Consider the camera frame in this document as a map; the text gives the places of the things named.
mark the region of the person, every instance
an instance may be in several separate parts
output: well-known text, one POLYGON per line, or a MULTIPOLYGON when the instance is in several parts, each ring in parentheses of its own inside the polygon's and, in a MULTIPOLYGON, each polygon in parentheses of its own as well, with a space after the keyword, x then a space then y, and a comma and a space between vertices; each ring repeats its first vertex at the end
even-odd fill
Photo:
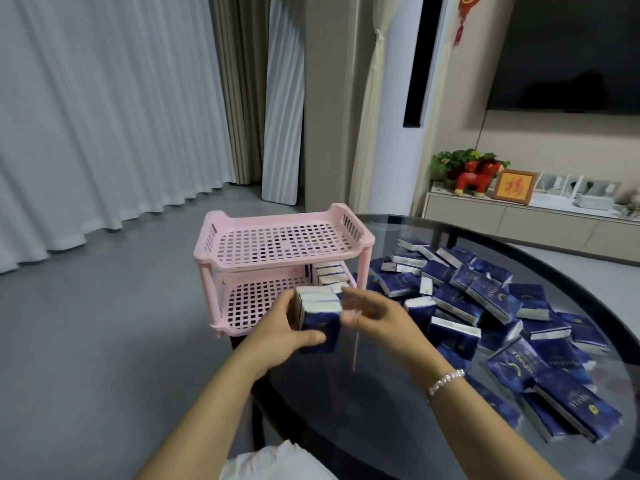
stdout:
MULTIPOLYGON (((267 459, 253 456, 244 458, 242 465, 233 460, 225 464, 253 382, 300 347, 325 340, 320 331, 290 328, 287 310, 293 299, 293 290, 277 298, 141 469, 137 480, 335 478, 328 470, 323 475, 316 468, 317 460, 288 442, 282 446, 286 451, 267 447, 271 449, 267 459)), ((342 325, 373 337, 396 354, 426 394, 439 379, 455 372, 395 301, 373 291, 349 288, 343 290, 342 306, 342 325)), ((466 380, 457 378, 444 384, 429 398, 429 405, 469 480, 562 478, 466 380)))

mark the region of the human hand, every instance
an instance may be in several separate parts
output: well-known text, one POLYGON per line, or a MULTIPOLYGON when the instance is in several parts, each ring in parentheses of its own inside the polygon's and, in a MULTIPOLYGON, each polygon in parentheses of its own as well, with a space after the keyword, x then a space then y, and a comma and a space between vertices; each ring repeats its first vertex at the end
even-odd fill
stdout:
POLYGON ((370 335, 405 360, 424 361, 440 355, 404 308, 379 293, 343 288, 342 307, 340 321, 345 327, 370 335))
POLYGON ((255 379, 283 363, 300 347, 318 345, 326 340, 319 330, 291 329, 287 311, 293 306, 294 296, 292 289, 284 291, 234 352, 247 362, 255 379))

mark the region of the pearl bracelet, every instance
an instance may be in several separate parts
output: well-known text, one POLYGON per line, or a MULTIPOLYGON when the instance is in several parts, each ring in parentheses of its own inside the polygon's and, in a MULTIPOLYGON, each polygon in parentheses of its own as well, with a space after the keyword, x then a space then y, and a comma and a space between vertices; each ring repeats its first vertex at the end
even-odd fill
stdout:
POLYGON ((452 374, 447 374, 442 379, 439 379, 436 382, 436 384, 434 384, 433 387, 431 387, 429 389, 429 397, 433 397, 433 395, 437 393, 438 389, 443 387, 444 384, 447 384, 447 383, 451 382, 453 379, 457 379, 459 377, 464 377, 465 375, 466 375, 466 373, 462 369, 458 369, 457 371, 453 372, 452 374))

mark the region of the person's left hand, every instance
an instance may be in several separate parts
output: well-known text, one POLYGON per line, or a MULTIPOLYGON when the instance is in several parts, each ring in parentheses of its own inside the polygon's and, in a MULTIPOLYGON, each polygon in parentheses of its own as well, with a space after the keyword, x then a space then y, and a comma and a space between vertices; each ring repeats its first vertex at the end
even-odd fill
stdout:
POLYGON ((240 355, 247 361, 255 373, 255 379, 283 363, 300 347, 318 345, 326 340, 324 333, 319 330, 291 329, 287 310, 294 296, 292 289, 284 291, 234 352, 234 355, 240 355))

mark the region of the framed chinese character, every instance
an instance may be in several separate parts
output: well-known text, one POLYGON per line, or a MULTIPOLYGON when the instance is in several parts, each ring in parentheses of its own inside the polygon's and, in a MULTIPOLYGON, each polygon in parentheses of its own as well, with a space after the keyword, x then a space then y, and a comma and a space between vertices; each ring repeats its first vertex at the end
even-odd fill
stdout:
POLYGON ((504 170, 498 175, 493 198, 528 204, 537 179, 538 174, 530 171, 504 170))

